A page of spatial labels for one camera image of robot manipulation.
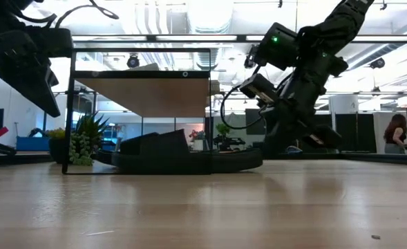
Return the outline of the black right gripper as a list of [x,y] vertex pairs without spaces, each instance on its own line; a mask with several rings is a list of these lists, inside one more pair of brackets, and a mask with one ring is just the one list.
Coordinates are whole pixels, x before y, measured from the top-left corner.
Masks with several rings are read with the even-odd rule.
[[342,143],[339,133],[325,124],[312,124],[314,105],[325,94],[328,78],[348,68],[342,57],[325,52],[300,57],[289,82],[283,87],[275,104],[276,120],[266,119],[263,155],[285,152],[295,138],[315,149],[337,149]]

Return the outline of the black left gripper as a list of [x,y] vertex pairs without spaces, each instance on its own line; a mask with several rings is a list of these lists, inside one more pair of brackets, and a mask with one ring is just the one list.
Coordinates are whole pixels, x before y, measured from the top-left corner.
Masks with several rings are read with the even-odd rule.
[[0,57],[8,58],[15,68],[1,68],[0,78],[27,100],[48,115],[61,115],[52,87],[59,80],[49,66],[39,66],[36,58],[38,48],[30,36],[20,31],[25,24],[18,17],[34,23],[43,19],[25,16],[25,10],[34,0],[0,0]]

